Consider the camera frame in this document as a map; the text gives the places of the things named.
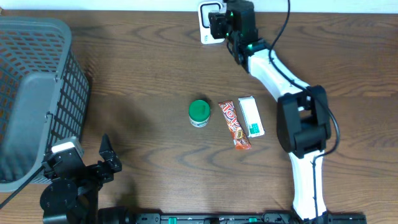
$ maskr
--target gray basket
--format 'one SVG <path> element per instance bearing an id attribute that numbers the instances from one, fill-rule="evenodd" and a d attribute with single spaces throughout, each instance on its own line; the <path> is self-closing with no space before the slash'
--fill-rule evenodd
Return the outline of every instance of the gray basket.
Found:
<path id="1" fill-rule="evenodd" d="M 25 182 L 58 140 L 80 140 L 90 87 L 71 41 L 59 20 L 0 17 L 0 192 Z"/>

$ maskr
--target wooden table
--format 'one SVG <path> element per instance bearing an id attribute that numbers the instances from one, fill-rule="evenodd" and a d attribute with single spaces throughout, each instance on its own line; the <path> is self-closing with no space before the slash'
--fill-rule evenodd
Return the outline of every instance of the wooden table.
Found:
<path id="1" fill-rule="evenodd" d="M 108 133 L 123 171 L 99 206 L 165 213 L 288 210 L 292 168 L 275 133 L 276 103 L 236 65 L 225 44 L 200 43 L 194 12 L 5 11 L 55 17 L 72 29 L 73 51 L 94 79 L 82 146 L 101 159 Z M 285 14 L 257 15 L 266 40 Z M 398 222 L 398 15 L 292 14 L 276 46 L 302 80 L 321 84 L 341 128 L 341 146 L 323 165 L 333 212 L 364 212 L 368 223 Z M 253 95 L 266 135 L 237 151 L 217 102 Z M 188 120 L 191 101 L 211 100 L 203 129 Z M 240 122 L 243 117 L 238 109 Z M 0 211 L 1 223 L 41 223 L 45 185 L 29 185 Z M 3 200 L 8 194 L 1 194 Z"/>

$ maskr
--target white wall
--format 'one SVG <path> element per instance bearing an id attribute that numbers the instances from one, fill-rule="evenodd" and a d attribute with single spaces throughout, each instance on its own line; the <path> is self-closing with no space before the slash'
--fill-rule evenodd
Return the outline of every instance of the white wall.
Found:
<path id="1" fill-rule="evenodd" d="M 204 0 L 1 0 L 4 9 L 196 11 Z M 287 0 L 252 0 L 256 11 L 285 12 Z M 398 0 L 290 0 L 292 12 L 398 13 Z"/>

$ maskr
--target red candy wrapper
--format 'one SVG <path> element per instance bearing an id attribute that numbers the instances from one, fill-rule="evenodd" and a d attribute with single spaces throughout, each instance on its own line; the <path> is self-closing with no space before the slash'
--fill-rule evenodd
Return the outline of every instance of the red candy wrapper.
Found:
<path id="1" fill-rule="evenodd" d="M 229 100 L 222 103 L 218 103 L 221 110 L 223 111 L 226 124 L 229 127 L 229 131 L 234 139 L 236 149 L 251 149 L 251 144 L 248 137 L 244 133 L 241 124 L 239 124 L 238 117 L 236 116 L 236 110 L 234 103 Z"/>

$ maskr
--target small container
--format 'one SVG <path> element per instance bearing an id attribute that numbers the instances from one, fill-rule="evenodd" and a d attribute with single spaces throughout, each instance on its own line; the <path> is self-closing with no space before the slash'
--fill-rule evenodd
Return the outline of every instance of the small container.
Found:
<path id="1" fill-rule="evenodd" d="M 210 106 L 204 100 L 195 100 L 189 106 L 189 120 L 196 128 L 206 126 L 210 118 Z"/>

